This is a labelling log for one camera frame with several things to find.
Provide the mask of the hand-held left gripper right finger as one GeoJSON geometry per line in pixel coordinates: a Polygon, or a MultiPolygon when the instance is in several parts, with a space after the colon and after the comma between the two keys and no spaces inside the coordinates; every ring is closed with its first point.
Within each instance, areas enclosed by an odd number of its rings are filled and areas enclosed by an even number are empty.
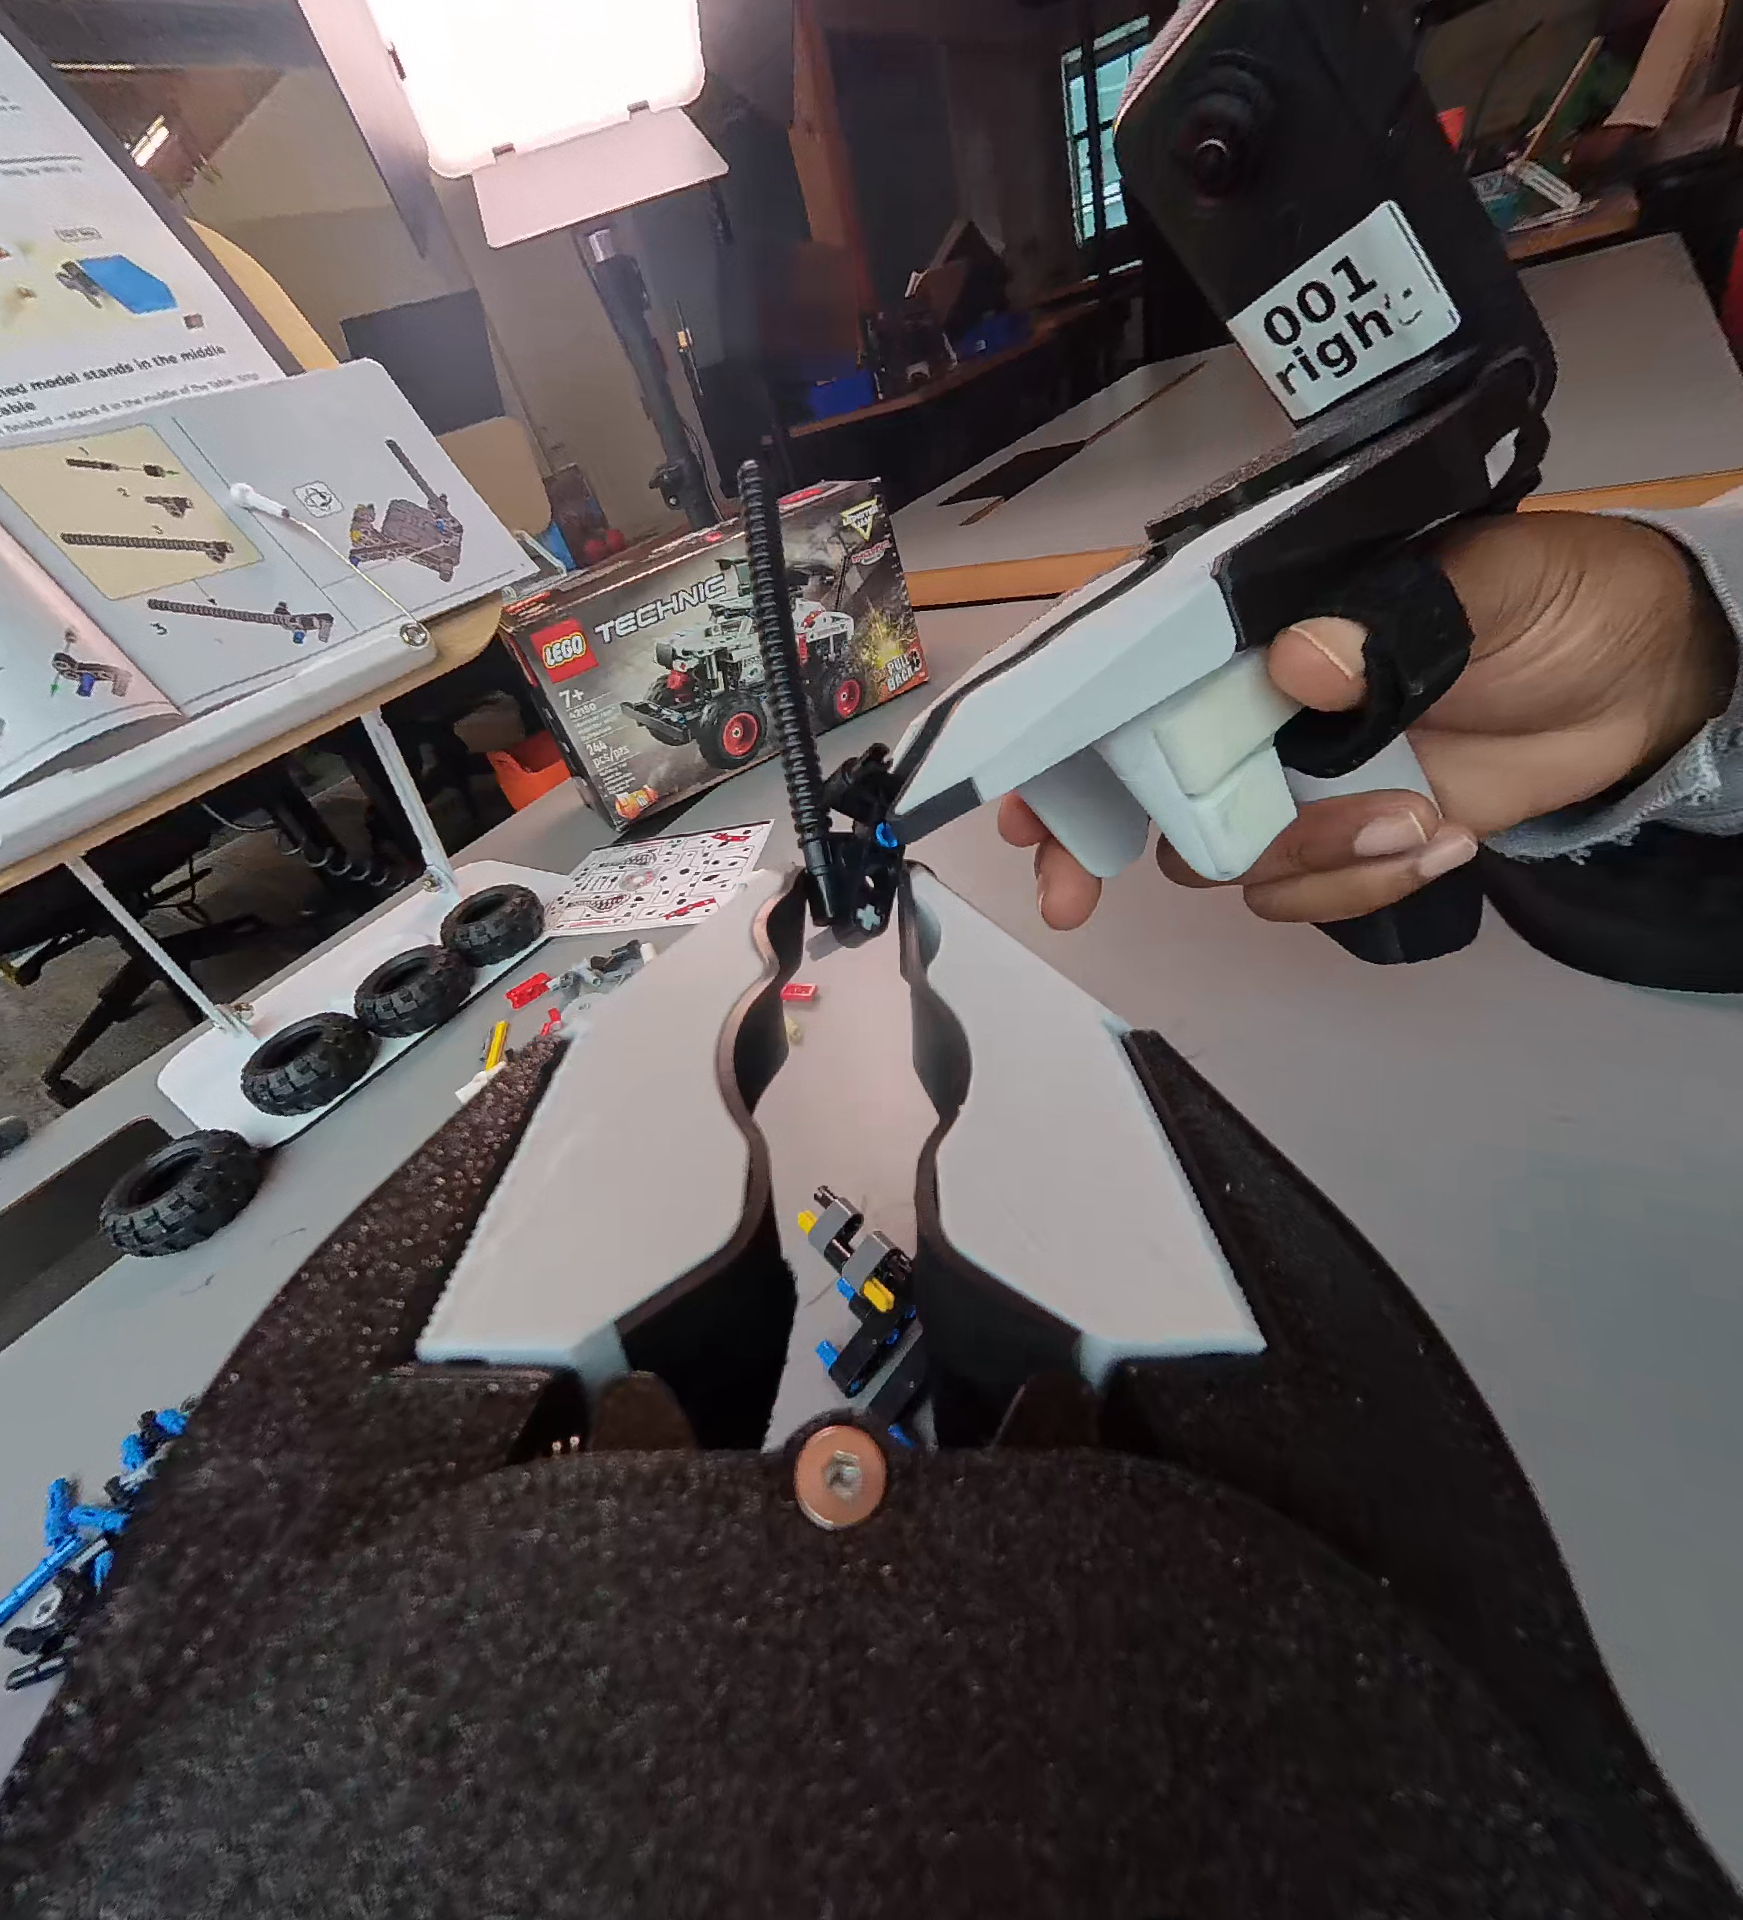
{"type": "Polygon", "coordinates": [[[925,869],[899,887],[933,1126],[914,1278],[950,1380],[1108,1380],[1266,1334],[1132,1062],[1130,1026],[925,869]]]}

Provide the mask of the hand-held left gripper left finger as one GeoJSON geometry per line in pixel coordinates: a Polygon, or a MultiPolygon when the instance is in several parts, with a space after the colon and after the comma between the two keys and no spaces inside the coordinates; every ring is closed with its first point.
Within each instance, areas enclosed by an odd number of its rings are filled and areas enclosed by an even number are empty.
{"type": "Polygon", "coordinates": [[[770,1198],[753,1111],[788,1058],[784,940],[794,880],[763,867],[580,1006],[420,1363],[623,1375],[632,1332],[745,1244],[770,1198]]]}

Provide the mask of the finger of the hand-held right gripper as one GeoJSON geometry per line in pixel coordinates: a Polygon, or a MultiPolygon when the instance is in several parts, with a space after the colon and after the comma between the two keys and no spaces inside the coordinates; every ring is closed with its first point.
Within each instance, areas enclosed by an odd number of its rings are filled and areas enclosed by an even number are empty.
{"type": "Polygon", "coordinates": [[[914,845],[1021,796],[1069,849],[1243,849],[1247,736],[1219,741],[1240,624],[1219,550],[1115,568],[989,656],[903,736],[890,830],[914,845]]]}

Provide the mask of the grey toy motor assembly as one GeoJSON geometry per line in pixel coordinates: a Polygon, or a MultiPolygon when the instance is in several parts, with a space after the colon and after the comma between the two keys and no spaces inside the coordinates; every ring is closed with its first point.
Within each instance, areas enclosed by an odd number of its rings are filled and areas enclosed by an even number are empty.
{"type": "Polygon", "coordinates": [[[865,1225],[856,1204],[831,1187],[813,1187],[797,1229],[821,1254],[835,1292],[852,1313],[843,1339],[821,1339],[815,1356],[828,1380],[865,1421],[903,1453],[922,1443],[916,1417],[930,1390],[930,1351],[917,1312],[914,1268],[905,1252],[865,1225]]]}

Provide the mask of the grey desk with wooden edge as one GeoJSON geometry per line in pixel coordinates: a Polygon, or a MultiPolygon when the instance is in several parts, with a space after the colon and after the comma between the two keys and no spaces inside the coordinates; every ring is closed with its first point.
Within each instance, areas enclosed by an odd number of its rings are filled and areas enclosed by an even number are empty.
{"type": "MultiPolygon", "coordinates": [[[[1555,352],[1525,511],[1686,509],[1743,487],[1743,373],[1682,245],[1525,271],[1555,352]]],[[[1130,371],[894,519],[917,609],[1065,594],[1291,435],[1236,345],[1130,371]]]]}

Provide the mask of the person's right hand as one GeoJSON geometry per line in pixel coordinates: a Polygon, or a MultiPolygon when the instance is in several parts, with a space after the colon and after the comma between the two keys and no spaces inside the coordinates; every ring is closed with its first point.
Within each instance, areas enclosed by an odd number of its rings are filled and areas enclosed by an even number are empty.
{"type": "Polygon", "coordinates": [[[1408,900],[1485,839],[1647,779],[1729,706],[1738,640],[1666,534],[1494,517],[1460,522],[1437,559],[1474,645],[1409,734],[1431,796],[1301,806],[1241,880],[1261,921],[1322,926],[1408,900]]]}

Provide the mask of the pile of mixed toy parts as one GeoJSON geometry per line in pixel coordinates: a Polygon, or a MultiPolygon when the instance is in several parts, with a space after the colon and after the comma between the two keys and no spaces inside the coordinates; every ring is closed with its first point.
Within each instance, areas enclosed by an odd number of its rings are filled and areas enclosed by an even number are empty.
{"type": "Polygon", "coordinates": [[[595,954],[564,973],[536,973],[505,991],[507,1017],[486,1038],[484,1057],[472,1081],[456,1091],[466,1103],[505,1069],[523,1046],[536,1040],[572,1040],[585,1026],[591,1008],[608,992],[620,988],[647,965],[658,958],[658,948],[632,940],[605,954],[595,954]]]}

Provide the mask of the window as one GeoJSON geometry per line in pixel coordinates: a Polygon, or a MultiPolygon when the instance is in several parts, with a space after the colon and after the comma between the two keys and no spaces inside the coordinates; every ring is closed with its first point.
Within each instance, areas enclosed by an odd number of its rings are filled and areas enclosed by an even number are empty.
{"type": "Polygon", "coordinates": [[[1115,7],[1108,22],[1092,18],[1088,27],[1058,58],[1073,227],[1084,249],[1129,227],[1115,116],[1147,53],[1151,18],[1115,7]]]}

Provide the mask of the sticker sheet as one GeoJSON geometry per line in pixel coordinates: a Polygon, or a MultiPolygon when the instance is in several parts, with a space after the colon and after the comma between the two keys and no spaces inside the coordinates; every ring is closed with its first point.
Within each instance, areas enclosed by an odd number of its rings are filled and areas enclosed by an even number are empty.
{"type": "Polygon", "coordinates": [[[551,939],[683,928],[711,919],[756,871],[770,821],[586,853],[546,907],[551,939]]]}

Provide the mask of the toy truck set box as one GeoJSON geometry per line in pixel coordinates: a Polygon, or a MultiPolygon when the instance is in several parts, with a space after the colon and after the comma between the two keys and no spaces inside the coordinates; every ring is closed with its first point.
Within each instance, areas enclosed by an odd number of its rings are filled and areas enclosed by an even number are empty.
{"type": "MultiPolygon", "coordinates": [[[[815,731],[925,686],[875,481],[781,501],[790,629],[815,731]]],[[[500,617],[572,784],[623,838],[777,751],[745,525],[531,587],[500,617]]]]}

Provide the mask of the white book stand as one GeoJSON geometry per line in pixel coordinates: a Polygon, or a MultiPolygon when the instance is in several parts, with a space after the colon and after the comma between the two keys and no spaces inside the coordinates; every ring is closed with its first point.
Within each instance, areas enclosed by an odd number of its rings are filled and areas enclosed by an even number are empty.
{"type": "MultiPolygon", "coordinates": [[[[195,397],[197,395],[177,397],[160,405],[195,397]]],[[[123,422],[153,408],[159,405],[141,408],[128,417],[111,421],[94,421],[88,426],[46,426],[41,433],[53,429],[90,431],[101,424],[123,422]]],[[[351,1017],[357,985],[370,969],[398,953],[398,942],[403,942],[405,948],[434,942],[452,907],[464,900],[471,890],[491,885],[502,877],[525,877],[523,867],[505,865],[474,865],[469,880],[456,877],[452,860],[438,839],[416,779],[393,734],[390,734],[383,721],[382,709],[367,712],[357,721],[421,849],[423,894],[416,902],[393,908],[386,921],[367,928],[361,934],[361,946],[355,948],[353,958],[341,958],[331,953],[319,963],[310,963],[305,973],[295,975],[284,987],[261,992],[247,1008],[227,1008],[202,995],[195,988],[195,980],[189,978],[183,969],[171,965],[168,953],[144,937],[131,908],[120,907],[94,877],[88,873],[83,876],[86,890],[90,890],[113,919],[120,922],[123,931],[139,942],[153,965],[197,1002],[207,1018],[205,1033],[186,1043],[183,1053],[162,1069],[160,1091],[186,1115],[194,1126],[230,1128],[260,1150],[278,1148],[294,1140],[330,1106],[308,1117],[265,1117],[252,1108],[239,1088],[239,1072],[252,1053],[294,1020],[304,1020],[317,1012],[351,1017]]],[[[254,739],[256,737],[245,737],[235,754],[244,751],[254,739]]],[[[12,796],[3,797],[0,871],[31,851],[38,851],[50,827],[71,827],[75,819],[90,819],[96,813],[106,813],[115,803],[137,803],[144,796],[162,789],[186,757],[175,757],[172,751],[177,748],[177,737],[162,737],[153,741],[143,754],[113,756],[104,761],[22,786],[12,796]]],[[[223,756],[235,754],[217,751],[204,756],[204,759],[217,761],[223,756]]],[[[410,1046],[411,1038],[380,1038],[377,1057],[363,1077],[386,1069],[410,1046]]]]}

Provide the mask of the pile of blue black pins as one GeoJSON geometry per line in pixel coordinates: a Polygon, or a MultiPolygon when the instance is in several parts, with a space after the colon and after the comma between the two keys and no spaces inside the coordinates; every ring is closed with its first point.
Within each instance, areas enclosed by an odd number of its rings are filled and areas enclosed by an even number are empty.
{"type": "Polygon", "coordinates": [[[3,1688],[22,1693],[58,1682],[94,1624],[119,1549],[171,1449],[186,1436],[199,1401],[146,1411],[119,1449],[119,1470],[86,1499],[72,1477],[53,1479],[43,1506],[43,1554],[0,1596],[3,1688]]]}

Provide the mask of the open instruction booklet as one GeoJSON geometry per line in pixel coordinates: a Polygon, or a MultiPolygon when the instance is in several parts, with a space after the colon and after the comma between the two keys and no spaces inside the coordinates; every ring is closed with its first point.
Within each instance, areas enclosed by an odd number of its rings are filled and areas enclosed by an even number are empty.
{"type": "Polygon", "coordinates": [[[0,442],[0,800],[413,668],[523,543],[367,361],[0,442]]]}

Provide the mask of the studio panel light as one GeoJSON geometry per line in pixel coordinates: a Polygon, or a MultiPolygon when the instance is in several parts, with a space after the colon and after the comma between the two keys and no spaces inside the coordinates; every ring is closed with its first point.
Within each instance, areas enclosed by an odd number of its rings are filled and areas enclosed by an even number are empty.
{"type": "Polygon", "coordinates": [[[619,218],[724,179],[692,119],[709,80],[695,2],[302,2],[411,240],[438,182],[471,182],[488,249],[564,233],[663,461],[652,491],[695,528],[722,509],[651,325],[619,218]]]}

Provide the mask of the printed instruction sheet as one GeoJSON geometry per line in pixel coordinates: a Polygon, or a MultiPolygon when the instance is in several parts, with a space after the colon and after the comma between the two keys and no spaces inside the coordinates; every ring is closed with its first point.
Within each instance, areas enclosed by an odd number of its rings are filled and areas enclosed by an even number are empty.
{"type": "Polygon", "coordinates": [[[139,168],[0,32],[0,441],[284,371],[139,168]]]}

